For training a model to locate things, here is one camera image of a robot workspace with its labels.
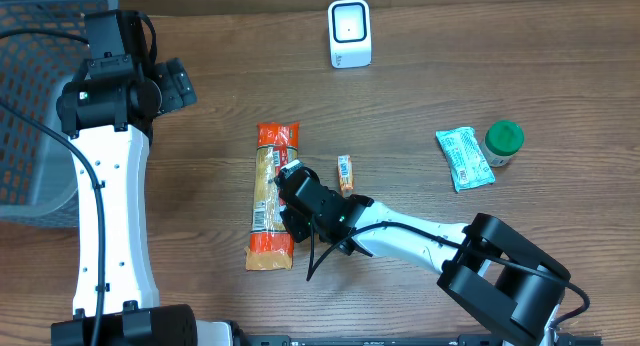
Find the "red cracker sleeve package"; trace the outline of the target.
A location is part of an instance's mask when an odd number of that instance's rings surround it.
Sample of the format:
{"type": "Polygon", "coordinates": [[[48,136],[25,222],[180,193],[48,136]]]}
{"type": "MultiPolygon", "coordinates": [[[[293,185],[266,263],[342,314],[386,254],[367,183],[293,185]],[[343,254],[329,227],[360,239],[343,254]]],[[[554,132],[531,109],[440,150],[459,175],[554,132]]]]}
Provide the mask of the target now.
{"type": "Polygon", "coordinates": [[[294,241],[282,222],[284,202],[274,179],[287,163],[298,158],[299,123],[259,123],[256,173],[249,246],[248,271],[291,269],[294,241]]]}

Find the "small orange tissue pack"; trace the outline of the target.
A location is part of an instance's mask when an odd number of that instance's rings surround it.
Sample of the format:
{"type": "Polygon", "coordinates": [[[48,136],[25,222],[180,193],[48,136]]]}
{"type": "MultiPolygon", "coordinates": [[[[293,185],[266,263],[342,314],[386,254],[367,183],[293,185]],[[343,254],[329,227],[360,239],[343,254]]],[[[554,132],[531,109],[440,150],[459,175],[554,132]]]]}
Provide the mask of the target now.
{"type": "Polygon", "coordinates": [[[341,194],[343,197],[349,197],[354,191],[353,167],[349,155],[338,157],[338,173],[341,194]]]}

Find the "teal wet wipes pack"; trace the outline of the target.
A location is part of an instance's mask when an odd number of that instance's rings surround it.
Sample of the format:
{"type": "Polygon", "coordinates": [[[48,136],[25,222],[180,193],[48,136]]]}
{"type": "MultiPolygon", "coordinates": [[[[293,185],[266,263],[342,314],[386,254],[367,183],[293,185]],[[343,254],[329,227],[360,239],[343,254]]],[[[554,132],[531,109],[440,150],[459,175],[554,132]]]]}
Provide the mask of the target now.
{"type": "Polygon", "coordinates": [[[464,126],[436,131],[435,137],[448,162],[456,192],[495,182],[495,176],[480,150],[474,128],[464,126]]]}

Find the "green lid jar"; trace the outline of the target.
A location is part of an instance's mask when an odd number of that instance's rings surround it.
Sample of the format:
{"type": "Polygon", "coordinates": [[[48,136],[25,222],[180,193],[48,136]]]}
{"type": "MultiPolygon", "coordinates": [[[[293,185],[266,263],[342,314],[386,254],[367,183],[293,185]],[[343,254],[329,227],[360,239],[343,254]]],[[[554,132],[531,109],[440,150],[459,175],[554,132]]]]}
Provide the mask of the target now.
{"type": "Polygon", "coordinates": [[[524,140],[524,132],[517,123],[500,120],[488,129],[480,149],[491,167],[502,167],[521,149],[524,140]]]}

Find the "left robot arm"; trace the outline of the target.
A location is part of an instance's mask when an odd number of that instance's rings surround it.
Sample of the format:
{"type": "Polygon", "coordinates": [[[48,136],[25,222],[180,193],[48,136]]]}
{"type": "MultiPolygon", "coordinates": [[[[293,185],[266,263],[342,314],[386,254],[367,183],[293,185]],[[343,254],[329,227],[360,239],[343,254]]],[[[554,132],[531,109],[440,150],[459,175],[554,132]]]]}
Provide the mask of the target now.
{"type": "Polygon", "coordinates": [[[79,271],[73,318],[51,326],[54,345],[244,345],[231,321],[201,321],[164,306],[148,251],[145,172],[160,115],[196,102],[177,58],[156,60],[147,15],[110,10],[84,18],[90,56],[56,102],[73,154],[79,271]]]}

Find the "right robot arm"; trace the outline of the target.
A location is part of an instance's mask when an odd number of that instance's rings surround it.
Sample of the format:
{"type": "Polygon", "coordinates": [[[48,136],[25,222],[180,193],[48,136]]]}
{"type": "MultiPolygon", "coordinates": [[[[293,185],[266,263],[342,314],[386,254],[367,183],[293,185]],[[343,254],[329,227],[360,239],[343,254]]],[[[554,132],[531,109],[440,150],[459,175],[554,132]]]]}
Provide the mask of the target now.
{"type": "Polygon", "coordinates": [[[404,260],[437,274],[438,286],[504,344],[558,342],[570,274],[500,219],[479,213],[469,224],[446,224],[402,214],[367,196],[341,196],[298,161],[274,183],[295,242],[404,260]]]}

